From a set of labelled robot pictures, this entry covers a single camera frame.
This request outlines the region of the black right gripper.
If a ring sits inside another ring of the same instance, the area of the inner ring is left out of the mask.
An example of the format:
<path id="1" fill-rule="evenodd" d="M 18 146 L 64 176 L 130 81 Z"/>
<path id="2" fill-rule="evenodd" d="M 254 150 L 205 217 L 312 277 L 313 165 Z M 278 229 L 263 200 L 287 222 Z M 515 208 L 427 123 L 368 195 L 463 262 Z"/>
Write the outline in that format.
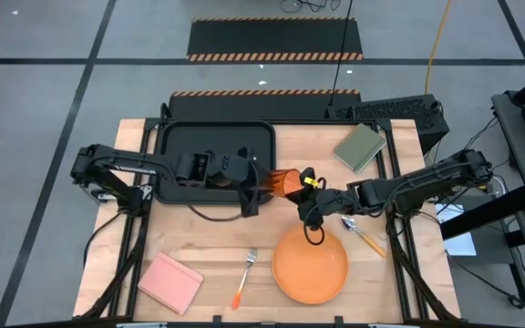
<path id="1" fill-rule="evenodd" d="M 306 227 L 319 229 L 324 216 L 331 214 L 362 214 L 363 207 L 357 192 L 358 183 L 348 183 L 345 190 L 317 188 L 314 169 L 304 169 L 299 180 L 301 190 L 289 193 L 287 199 L 298 207 L 299 219 Z"/>

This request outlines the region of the narrow hazard striped floor mat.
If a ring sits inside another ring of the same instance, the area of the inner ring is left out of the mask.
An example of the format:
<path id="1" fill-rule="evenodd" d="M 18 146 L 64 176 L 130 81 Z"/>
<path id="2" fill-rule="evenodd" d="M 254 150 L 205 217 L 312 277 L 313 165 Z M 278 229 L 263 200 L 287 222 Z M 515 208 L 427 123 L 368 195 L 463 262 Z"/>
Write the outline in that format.
<path id="1" fill-rule="evenodd" d="M 361 101 L 357 89 L 259 89 L 177 91 L 161 114 L 177 119 L 316 120 L 331 106 Z"/>

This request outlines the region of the green notebook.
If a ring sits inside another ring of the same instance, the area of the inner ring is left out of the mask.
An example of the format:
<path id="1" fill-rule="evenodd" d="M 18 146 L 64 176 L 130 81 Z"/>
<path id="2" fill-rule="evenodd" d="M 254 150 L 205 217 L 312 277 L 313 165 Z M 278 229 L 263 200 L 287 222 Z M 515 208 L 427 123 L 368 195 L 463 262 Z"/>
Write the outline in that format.
<path id="1" fill-rule="evenodd" d="M 358 124 L 334 148 L 333 154 L 349 169 L 359 173 L 384 147 L 386 140 L 365 124 Z"/>

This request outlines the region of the black plastic tray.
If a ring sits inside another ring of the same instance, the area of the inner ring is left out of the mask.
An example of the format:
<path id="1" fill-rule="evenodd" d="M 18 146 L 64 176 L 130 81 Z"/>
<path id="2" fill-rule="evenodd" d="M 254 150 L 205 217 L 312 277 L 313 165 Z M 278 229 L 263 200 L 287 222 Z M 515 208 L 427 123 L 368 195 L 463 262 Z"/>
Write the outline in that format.
<path id="1" fill-rule="evenodd" d="M 267 169 L 276 168 L 276 136 L 272 125 L 263 121 L 171 121 L 160 128 L 154 152 L 178 158 L 182 153 L 211 151 L 236 155 L 242 148 L 252 151 Z M 237 205 L 236 190 L 201 190 L 172 186 L 162 179 L 155 198 L 164 204 Z"/>

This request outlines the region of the pink notebook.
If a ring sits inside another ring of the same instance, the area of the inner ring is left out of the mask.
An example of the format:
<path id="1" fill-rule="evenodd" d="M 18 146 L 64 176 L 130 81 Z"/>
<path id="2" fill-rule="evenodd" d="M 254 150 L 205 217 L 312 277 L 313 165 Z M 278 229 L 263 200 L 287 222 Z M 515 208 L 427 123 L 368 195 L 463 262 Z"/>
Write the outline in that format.
<path id="1" fill-rule="evenodd" d="M 138 288 L 175 313 L 184 314 L 202 282 L 199 273 L 160 252 L 142 275 Z"/>

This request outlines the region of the orange translucent cup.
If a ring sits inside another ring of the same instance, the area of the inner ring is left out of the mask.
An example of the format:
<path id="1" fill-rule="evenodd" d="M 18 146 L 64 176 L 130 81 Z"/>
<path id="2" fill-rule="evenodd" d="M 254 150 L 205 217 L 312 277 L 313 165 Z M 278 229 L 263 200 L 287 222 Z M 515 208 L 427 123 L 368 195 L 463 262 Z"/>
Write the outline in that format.
<path id="1" fill-rule="evenodd" d="M 298 169 L 272 170 L 264 180 L 262 188 L 276 197 L 286 197 L 303 188 Z"/>

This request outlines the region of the orange round plate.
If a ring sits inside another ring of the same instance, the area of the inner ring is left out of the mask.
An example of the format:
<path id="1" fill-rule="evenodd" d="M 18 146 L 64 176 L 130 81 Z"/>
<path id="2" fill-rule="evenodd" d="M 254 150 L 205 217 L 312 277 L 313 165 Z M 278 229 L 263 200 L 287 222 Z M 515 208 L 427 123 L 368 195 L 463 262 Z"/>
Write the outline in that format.
<path id="1" fill-rule="evenodd" d="M 349 272 L 344 245 L 333 233 L 308 231 L 313 245 L 304 235 L 302 225 L 289 229 L 273 250 L 273 278 L 290 298 L 305 304 L 332 300 L 343 290 Z"/>

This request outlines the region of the large hazard striped floor mat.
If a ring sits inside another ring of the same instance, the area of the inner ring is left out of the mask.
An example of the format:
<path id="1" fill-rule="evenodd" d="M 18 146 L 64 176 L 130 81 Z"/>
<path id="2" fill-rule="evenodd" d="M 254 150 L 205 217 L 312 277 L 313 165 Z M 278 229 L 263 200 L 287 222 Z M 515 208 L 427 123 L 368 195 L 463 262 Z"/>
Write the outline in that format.
<path id="1" fill-rule="evenodd" d="M 364 58 L 353 17 L 201 18 L 186 59 L 195 63 L 337 63 Z"/>

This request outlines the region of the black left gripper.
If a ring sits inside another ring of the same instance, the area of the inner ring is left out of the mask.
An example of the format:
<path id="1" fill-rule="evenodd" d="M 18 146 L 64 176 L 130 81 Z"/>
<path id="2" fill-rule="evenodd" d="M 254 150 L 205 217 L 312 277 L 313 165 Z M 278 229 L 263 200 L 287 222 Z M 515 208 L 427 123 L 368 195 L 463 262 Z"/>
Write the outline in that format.
<path id="1" fill-rule="evenodd" d="M 236 190 L 242 217 L 259 214 L 259 205 L 268 203 L 273 194 L 260 190 L 260 177 L 270 177 L 272 171 L 258 159 L 250 148 L 241 148 L 236 155 L 213 155 L 207 165 L 207 188 Z"/>

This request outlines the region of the fork with orange handle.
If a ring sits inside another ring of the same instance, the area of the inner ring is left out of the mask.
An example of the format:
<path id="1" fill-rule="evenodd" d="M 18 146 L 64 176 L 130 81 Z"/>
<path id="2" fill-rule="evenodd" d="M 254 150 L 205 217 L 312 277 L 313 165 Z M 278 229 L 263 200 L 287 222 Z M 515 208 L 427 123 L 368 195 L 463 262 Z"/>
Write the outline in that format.
<path id="1" fill-rule="evenodd" d="M 243 288 L 244 288 L 244 285 L 246 283 L 246 280 L 247 280 L 247 277 L 248 277 L 248 273 L 249 273 L 251 267 L 256 262 L 257 254 L 258 254 L 258 250 L 257 249 L 249 249 L 248 255 L 246 257 L 246 267 L 245 267 L 244 273 L 242 275 L 242 279 L 241 279 L 240 285 L 239 285 L 239 287 L 238 287 L 238 289 L 237 289 L 237 291 L 234 294 L 234 297 L 232 299 L 232 309 L 233 310 L 236 310 L 236 309 L 238 309 L 240 307 Z"/>

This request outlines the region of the white paper sheet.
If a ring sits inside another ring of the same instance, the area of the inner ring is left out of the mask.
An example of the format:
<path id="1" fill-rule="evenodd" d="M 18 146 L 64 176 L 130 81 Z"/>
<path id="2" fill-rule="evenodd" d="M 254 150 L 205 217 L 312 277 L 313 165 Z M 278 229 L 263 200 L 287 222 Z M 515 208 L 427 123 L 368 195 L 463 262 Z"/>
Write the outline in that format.
<path id="1" fill-rule="evenodd" d="M 462 205 L 436 204 L 437 219 L 440 223 L 453 220 L 464 212 Z M 451 256 L 475 257 L 477 255 L 474 242 L 470 232 L 459 235 L 452 239 L 444 240 L 445 249 Z"/>

